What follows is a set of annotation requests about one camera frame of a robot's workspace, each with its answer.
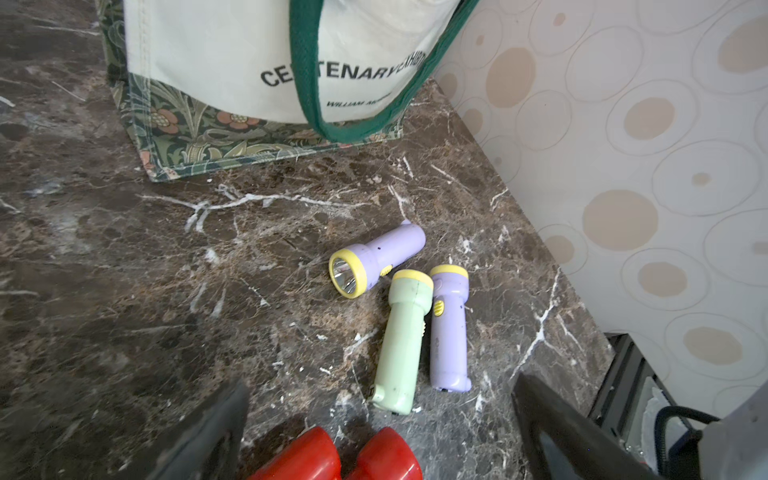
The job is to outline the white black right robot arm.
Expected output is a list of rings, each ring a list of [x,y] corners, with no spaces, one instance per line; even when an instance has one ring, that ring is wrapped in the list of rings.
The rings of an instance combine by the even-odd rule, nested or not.
[[[667,448],[667,424],[673,418],[705,428],[687,430]],[[662,408],[654,421],[654,447],[657,472],[665,479],[765,479],[767,386],[723,418],[677,405]]]

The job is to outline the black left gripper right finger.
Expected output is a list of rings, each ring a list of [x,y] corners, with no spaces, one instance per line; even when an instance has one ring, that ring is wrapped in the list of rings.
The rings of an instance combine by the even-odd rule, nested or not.
[[[655,479],[539,378],[520,373],[512,399],[534,479]]]

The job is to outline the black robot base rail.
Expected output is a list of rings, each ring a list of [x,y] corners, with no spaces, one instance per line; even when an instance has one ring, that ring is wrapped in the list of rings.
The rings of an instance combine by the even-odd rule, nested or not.
[[[670,362],[654,341],[639,333],[609,333],[615,356],[588,418],[628,453],[642,460],[643,414],[652,390],[665,389]]]

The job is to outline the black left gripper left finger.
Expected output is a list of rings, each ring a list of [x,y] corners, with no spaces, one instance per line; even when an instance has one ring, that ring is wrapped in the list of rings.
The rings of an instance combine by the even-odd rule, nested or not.
[[[222,384],[193,412],[139,451],[121,479],[233,479],[249,409],[241,379]]]

